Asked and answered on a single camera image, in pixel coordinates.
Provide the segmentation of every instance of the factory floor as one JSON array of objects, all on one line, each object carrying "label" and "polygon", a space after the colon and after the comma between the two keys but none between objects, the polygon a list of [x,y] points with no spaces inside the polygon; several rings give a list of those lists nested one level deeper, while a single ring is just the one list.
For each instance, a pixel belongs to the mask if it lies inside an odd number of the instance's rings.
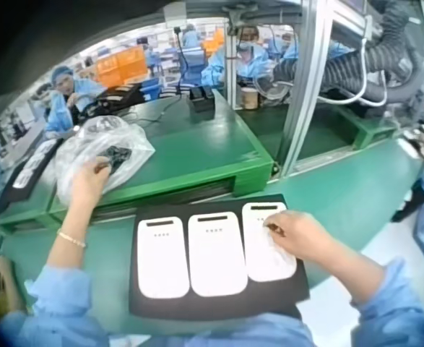
[{"label": "factory floor", "polygon": [[[404,258],[412,286],[424,306],[424,256],[412,238],[416,216],[415,213],[401,223],[387,224],[365,247],[363,254],[382,265],[395,257]],[[359,314],[350,306],[350,299],[340,282],[329,278],[311,289],[308,301],[298,305],[316,346],[351,346],[350,332],[357,325]],[[146,338],[148,336],[130,335],[129,338],[114,340],[111,346],[138,346]]]}]

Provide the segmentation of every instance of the paper cup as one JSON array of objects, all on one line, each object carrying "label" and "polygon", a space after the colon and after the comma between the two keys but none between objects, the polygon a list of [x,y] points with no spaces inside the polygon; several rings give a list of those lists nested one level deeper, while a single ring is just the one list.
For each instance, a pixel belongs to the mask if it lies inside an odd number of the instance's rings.
[{"label": "paper cup", "polygon": [[246,110],[254,110],[258,108],[258,91],[255,88],[243,87],[242,107]]}]

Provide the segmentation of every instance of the green table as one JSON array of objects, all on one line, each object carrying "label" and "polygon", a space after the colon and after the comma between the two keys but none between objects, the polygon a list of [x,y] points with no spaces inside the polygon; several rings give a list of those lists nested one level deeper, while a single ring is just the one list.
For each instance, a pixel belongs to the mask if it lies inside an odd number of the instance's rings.
[{"label": "green table", "polygon": [[[137,205],[178,202],[178,194],[184,199],[207,184],[222,184],[235,196],[262,190],[271,176],[271,156],[217,92],[215,100],[214,111],[195,113],[186,99],[173,97],[137,105],[124,116],[144,128],[155,153],[104,195],[94,220],[132,214]],[[65,216],[57,196],[49,213],[58,220]]]},{"label": "green table", "polygon": [[[288,105],[240,110],[238,113],[271,154],[277,157]],[[362,119],[344,106],[316,104],[298,160],[352,145],[360,150],[373,142],[391,138],[395,126],[380,119]]]},{"label": "green table", "polygon": [[363,119],[346,107],[332,106],[332,108],[337,109],[338,113],[357,129],[352,144],[355,150],[362,150],[371,143],[392,138],[397,130],[396,125],[385,122],[382,118]]},{"label": "green table", "polygon": [[[421,167],[421,160],[411,159],[390,140],[269,184],[253,195],[284,194],[290,209],[312,213],[335,238],[361,250],[389,221]],[[114,333],[174,334],[229,327],[236,322],[177,322],[131,316],[128,289],[133,225],[134,218],[127,218],[93,225],[88,232],[85,270],[93,281],[90,314],[103,327]],[[16,264],[23,293],[24,280],[36,278],[55,237],[52,232],[31,231],[5,238],[4,254]],[[306,269],[310,287],[327,278],[311,264],[306,264]],[[27,302],[33,302],[29,296]]]},{"label": "green table", "polygon": [[6,233],[43,227],[58,228],[60,223],[48,214],[56,191],[54,159],[38,179],[28,200],[13,202],[0,214],[0,229]]}]

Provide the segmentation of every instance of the clear plastic bag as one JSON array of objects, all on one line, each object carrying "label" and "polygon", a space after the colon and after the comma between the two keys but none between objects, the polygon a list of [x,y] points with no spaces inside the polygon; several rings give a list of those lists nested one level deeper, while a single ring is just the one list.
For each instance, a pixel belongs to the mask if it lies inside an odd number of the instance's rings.
[{"label": "clear plastic bag", "polygon": [[109,176],[103,194],[130,179],[155,151],[144,130],[135,124],[128,125],[116,116],[88,120],[56,153],[57,194],[63,204],[70,203],[72,181],[79,168],[112,146],[129,149],[131,155]]}]

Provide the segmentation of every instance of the bracelet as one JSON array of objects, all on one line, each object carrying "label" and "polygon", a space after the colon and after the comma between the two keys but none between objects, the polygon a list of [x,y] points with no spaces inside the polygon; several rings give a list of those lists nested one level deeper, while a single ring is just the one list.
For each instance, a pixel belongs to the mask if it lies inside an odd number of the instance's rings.
[{"label": "bracelet", "polygon": [[73,243],[73,244],[76,244],[78,247],[81,247],[81,248],[87,248],[87,244],[86,244],[86,243],[81,242],[81,241],[79,241],[79,240],[76,240],[76,239],[74,239],[73,237],[70,237],[69,235],[67,235],[67,234],[63,233],[63,232],[61,231],[61,228],[59,228],[59,229],[58,229],[57,234],[58,234],[60,237],[62,237],[63,239],[65,239],[65,240],[67,240],[67,241],[70,241],[70,242],[71,242],[71,243]]}]

